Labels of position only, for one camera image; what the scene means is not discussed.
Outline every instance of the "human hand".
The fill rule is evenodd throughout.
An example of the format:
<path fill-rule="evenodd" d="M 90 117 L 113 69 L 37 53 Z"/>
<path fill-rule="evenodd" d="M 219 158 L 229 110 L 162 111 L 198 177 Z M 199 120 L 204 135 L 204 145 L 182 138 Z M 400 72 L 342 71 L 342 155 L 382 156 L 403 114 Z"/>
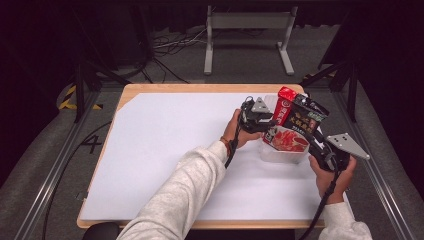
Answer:
<path fill-rule="evenodd" d="M 234 135 L 236 133 L 237 122 L 238 122 L 238 117 L 240 115 L 240 112 L 241 112 L 240 109 L 236 109 L 234 111 L 233 117 L 228 122 L 228 125 L 225 128 L 225 131 L 224 131 L 224 134 L 222 135 L 222 137 L 227 141 L 234 140 Z M 239 133 L 239 136 L 238 136 L 237 148 L 241 148 L 242 146 L 244 146 L 247 143 L 247 141 L 256 140 L 260 137 L 261 137 L 260 133 L 250 134 L 250 133 L 245 132 L 244 130 L 240 130 L 240 133 Z"/>
<path fill-rule="evenodd" d="M 314 156 L 309 156 L 309 162 L 312 170 L 317 175 L 316 183 L 321 197 L 324 196 L 325 191 L 330 186 L 331 181 L 333 181 L 334 173 L 325 171 L 319 167 L 319 164 Z M 340 203 L 344 202 L 343 193 L 349 187 L 349 184 L 353 177 L 353 172 L 356 167 L 356 159 L 350 156 L 349 164 L 346 170 L 342 171 L 340 177 L 336 181 L 336 188 L 334 189 L 333 194 L 327 200 L 327 204 Z"/>

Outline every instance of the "white sleeve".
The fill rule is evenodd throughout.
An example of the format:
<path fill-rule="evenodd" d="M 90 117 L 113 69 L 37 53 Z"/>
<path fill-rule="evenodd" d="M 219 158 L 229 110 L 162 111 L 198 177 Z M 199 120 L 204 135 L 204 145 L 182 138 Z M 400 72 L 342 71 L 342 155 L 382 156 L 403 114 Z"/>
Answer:
<path fill-rule="evenodd" d="M 363 222 L 356 222 L 347 203 L 326 205 L 323 211 L 326 227 L 319 240 L 370 240 L 371 232 Z"/>
<path fill-rule="evenodd" d="M 158 192 L 118 239 L 184 239 L 212 190 L 225 175 L 221 141 L 186 153 Z"/>

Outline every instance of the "white board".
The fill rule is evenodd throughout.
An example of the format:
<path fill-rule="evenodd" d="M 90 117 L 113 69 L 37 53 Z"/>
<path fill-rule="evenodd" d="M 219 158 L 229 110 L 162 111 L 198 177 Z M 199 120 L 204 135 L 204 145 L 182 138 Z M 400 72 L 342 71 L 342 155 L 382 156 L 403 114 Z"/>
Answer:
<path fill-rule="evenodd" d="M 218 140 L 247 96 L 269 94 L 137 95 L 115 115 L 80 220 L 135 218 L 185 152 Z M 264 162 L 260 141 L 237 150 L 198 220 L 313 218 L 320 197 L 307 157 L 300 164 Z"/>

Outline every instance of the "person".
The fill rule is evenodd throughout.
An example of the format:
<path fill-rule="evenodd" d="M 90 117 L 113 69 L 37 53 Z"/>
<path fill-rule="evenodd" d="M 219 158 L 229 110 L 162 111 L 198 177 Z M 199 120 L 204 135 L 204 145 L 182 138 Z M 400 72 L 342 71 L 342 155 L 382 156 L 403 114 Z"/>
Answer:
<path fill-rule="evenodd" d="M 186 237 L 201 208 L 224 178 L 224 164 L 229 155 L 228 141 L 234 138 L 239 114 L 240 109 L 236 109 L 219 141 L 213 142 L 208 148 L 197 147 L 180 159 L 167 181 L 122 230 L 119 240 Z M 237 148 L 259 137 L 260 133 L 241 131 Z M 309 160 L 322 197 L 333 174 L 320 169 L 314 157 Z M 347 169 L 337 180 L 334 193 L 323 211 L 326 227 L 320 239 L 371 239 L 367 225 L 355 221 L 343 200 L 343 192 L 350 184 L 355 166 L 356 160 L 351 158 Z"/>

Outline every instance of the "wooden table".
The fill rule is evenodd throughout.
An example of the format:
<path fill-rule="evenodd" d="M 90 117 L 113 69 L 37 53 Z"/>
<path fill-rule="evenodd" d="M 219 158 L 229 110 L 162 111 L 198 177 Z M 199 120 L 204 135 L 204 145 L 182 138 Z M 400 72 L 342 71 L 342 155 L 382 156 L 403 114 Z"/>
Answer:
<path fill-rule="evenodd" d="M 131 100 L 137 97 L 140 93 L 277 93 L 282 86 L 287 86 L 292 88 L 297 92 L 303 92 L 302 87 L 294 84 L 279 85 L 279 84 L 131 84 L 127 85 L 122 93 L 121 99 L 117 106 L 117 112 L 123 109 L 123 107 L 129 103 Z M 96 174 L 99 174 L 99 168 L 102 161 L 104 161 L 104 154 L 106 149 L 111 146 L 108 146 L 110 135 L 113 129 L 116 127 L 116 118 L 115 116 L 112 127 L 109 130 L 108 137 L 104 144 L 102 153 L 99 158 L 96 170 L 93 174 L 93 179 L 89 187 L 90 191 L 93 191 L 93 181 L 96 177 Z M 229 178 L 231 175 L 229 171 L 234 171 L 240 169 L 239 166 L 236 166 L 236 161 L 233 161 L 232 166 L 227 170 L 226 178 Z M 114 221 L 118 222 L 122 227 L 125 226 L 129 220 L 115 220 L 115 219 L 91 219 L 86 220 L 82 219 L 82 212 L 87 204 L 87 199 L 84 201 L 84 204 L 81 208 L 80 215 L 77 219 L 77 224 L 81 228 L 88 228 L 93 224 L 105 221 Z M 314 207 L 309 206 L 308 211 L 312 210 Z M 197 220 L 193 229 L 294 229 L 294 228 L 307 228 L 309 226 L 310 219 L 306 220 L 287 220 L 287 219 L 271 219 L 271 220 Z M 319 227 L 323 226 L 323 221 L 319 221 Z"/>

